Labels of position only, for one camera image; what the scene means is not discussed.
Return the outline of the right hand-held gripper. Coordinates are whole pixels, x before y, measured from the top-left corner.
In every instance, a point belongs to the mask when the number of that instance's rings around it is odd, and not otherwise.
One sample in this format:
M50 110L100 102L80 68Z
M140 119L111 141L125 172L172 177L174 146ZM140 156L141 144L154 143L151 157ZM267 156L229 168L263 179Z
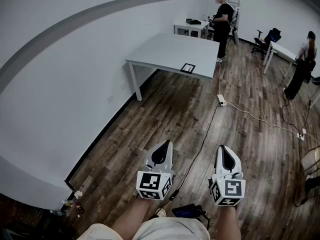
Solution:
M216 151L215 170L227 170L231 173L213 174L208 179L208 188L214 204L235 207L244 199L246 189L239 157L227 146L220 145Z

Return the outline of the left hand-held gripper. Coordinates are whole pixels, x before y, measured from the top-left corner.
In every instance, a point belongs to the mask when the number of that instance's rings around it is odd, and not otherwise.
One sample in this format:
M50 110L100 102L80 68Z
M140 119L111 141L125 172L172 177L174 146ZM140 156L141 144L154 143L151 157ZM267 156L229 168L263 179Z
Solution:
M136 190L143 199L164 200L173 185L173 143L165 140L147 153L144 165L137 172Z

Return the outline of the black picture frame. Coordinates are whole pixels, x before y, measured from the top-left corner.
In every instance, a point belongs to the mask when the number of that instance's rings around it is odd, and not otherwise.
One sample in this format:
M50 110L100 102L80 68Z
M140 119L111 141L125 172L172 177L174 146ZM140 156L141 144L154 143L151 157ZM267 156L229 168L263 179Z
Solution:
M181 72L183 73L187 73L187 74L192 74L193 70L195 69L195 65L193 64L189 64L189 63L185 63L182 68L180 69Z

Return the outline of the person's right forearm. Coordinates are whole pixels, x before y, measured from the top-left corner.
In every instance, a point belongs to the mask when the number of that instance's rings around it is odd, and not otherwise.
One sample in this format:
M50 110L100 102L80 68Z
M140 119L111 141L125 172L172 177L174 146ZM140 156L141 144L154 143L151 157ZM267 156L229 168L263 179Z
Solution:
M241 240L241 231L234 206L221 206L216 240Z

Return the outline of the person's left forearm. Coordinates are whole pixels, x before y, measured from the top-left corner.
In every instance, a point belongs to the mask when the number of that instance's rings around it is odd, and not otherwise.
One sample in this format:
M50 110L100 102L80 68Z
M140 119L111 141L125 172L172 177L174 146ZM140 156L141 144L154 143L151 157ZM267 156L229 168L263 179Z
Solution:
M159 217L144 221L154 200L138 197L128 209L112 224L114 230L123 240L147 240L158 230Z

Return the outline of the black waist pouch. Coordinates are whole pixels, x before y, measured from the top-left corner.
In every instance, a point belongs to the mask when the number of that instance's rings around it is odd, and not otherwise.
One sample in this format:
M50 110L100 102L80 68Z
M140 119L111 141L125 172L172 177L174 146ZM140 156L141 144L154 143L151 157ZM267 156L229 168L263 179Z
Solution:
M206 212L202 209L201 205L188 204L185 206L172 209L172 213L177 218L195 219L200 216L205 216Z

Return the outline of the beige shirt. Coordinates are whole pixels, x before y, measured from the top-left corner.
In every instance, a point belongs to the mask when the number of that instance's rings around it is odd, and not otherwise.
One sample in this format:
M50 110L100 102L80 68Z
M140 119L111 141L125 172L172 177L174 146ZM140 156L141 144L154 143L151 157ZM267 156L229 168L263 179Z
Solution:
M195 218L157 217L143 222L132 240L210 240L206 227ZM110 227L96 223L77 240L124 240Z

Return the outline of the large white table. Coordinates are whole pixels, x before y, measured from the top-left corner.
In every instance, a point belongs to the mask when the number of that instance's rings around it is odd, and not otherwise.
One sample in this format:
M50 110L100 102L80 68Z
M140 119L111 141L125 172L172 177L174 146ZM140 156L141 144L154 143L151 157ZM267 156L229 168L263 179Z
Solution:
M203 81L195 119L200 120L209 83L213 79L219 43L198 37L159 33L144 42L125 58L131 73L137 100L142 101L140 85L137 82L135 66L190 76ZM183 65L192 64L192 74L181 72Z

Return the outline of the clear plastic bottle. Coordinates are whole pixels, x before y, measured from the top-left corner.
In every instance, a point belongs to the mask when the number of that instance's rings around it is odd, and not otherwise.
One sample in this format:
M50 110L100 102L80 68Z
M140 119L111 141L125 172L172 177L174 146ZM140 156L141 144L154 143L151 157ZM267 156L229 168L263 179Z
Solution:
M58 209L58 210L50 210L49 211L52 215L58 216L58 217L69 217L70 213L68 210L64 209Z

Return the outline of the long white desk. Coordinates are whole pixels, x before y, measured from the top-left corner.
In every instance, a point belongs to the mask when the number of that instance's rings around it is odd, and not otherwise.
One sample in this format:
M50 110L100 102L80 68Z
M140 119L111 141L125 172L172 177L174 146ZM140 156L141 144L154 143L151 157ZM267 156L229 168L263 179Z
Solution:
M264 66L263 74L265 75L267 73L267 70L269 68L269 65L271 63L274 53L276 53L281 58L289 61L289 66L284 75L284 78L286 78L290 69L292 68L292 65L296 63L296 55L293 52L287 50L286 48L280 46L279 44L273 41L270 42L265 59L263 61L263 66Z

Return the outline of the small white table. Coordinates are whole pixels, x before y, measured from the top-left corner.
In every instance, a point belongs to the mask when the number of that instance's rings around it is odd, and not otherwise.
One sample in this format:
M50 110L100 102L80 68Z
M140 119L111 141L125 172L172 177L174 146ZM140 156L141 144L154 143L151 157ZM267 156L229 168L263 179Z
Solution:
M202 37L204 31L204 39L208 39L209 21L199 20L200 24L189 24L186 21L180 21L173 24L173 33L179 35L179 30L184 30L185 35L191 36L192 31L197 32L197 37Z

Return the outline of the black office chair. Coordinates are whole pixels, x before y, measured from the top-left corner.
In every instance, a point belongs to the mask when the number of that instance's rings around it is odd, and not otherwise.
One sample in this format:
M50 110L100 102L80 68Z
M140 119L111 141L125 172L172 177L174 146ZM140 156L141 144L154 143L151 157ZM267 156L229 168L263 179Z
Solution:
M271 29L265 38L260 38L262 32L258 30L258 37L255 37L255 46L252 48L251 53L258 52L261 54L261 59L264 59L264 56L267 54L270 42L276 43L281 39L281 31L277 28Z

